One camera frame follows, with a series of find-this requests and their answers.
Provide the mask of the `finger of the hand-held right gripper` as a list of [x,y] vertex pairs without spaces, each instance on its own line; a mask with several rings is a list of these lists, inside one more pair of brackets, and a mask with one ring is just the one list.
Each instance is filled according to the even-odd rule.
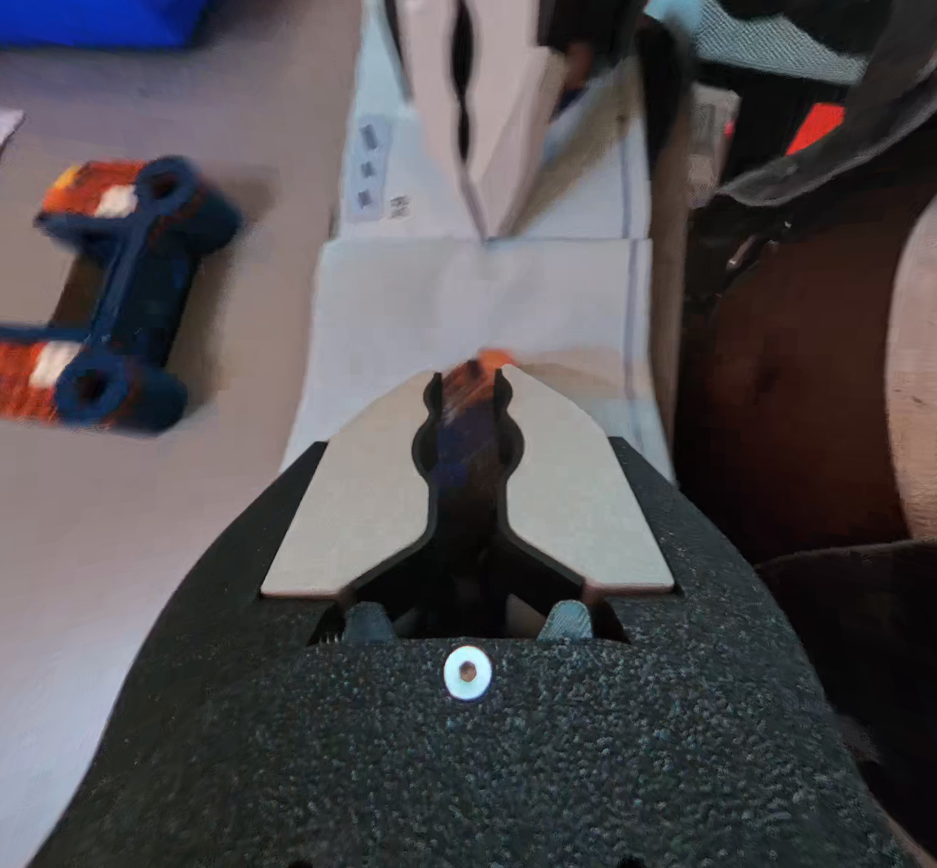
[[531,195],[566,62],[539,42],[541,0],[465,3],[473,35],[468,187],[483,240],[494,240],[512,234]]
[[460,147],[463,108],[452,69],[459,0],[395,0],[395,7],[411,104],[423,128],[428,158],[465,206],[472,234],[484,236]]

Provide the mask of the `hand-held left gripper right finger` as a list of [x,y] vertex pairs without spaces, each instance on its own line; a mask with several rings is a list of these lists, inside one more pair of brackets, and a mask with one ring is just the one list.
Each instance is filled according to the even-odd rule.
[[498,426],[513,460],[498,518],[568,598],[673,592],[673,574],[603,428],[518,367],[498,370]]

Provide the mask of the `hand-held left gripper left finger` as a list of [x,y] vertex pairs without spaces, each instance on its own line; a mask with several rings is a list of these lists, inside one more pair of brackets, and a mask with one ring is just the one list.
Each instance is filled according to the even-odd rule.
[[386,393],[326,443],[262,583],[265,598],[338,599],[415,546],[430,524],[430,490],[414,456],[431,421],[422,372]]

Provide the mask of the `blue and orange brick model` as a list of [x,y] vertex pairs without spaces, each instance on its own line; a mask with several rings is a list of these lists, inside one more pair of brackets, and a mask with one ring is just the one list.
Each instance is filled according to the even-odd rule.
[[4,325],[1,415],[158,435],[188,404],[167,370],[194,277],[243,225],[189,159],[87,161],[48,188],[34,225],[102,274],[79,323]]

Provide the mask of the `grey mesh chair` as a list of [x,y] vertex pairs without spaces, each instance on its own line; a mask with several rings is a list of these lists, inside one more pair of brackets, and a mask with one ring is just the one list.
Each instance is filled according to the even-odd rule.
[[649,0],[646,14],[662,23],[704,63],[850,87],[868,61],[815,41],[780,15],[735,18],[718,0]]

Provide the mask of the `open instruction booklet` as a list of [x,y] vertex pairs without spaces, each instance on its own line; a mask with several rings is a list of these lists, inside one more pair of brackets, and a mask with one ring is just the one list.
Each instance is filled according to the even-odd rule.
[[686,123],[671,123],[651,175],[644,87],[679,56],[652,23],[638,46],[551,127],[517,235],[482,243],[404,101],[384,0],[363,0],[341,203],[281,471],[416,374],[491,349],[674,481]]

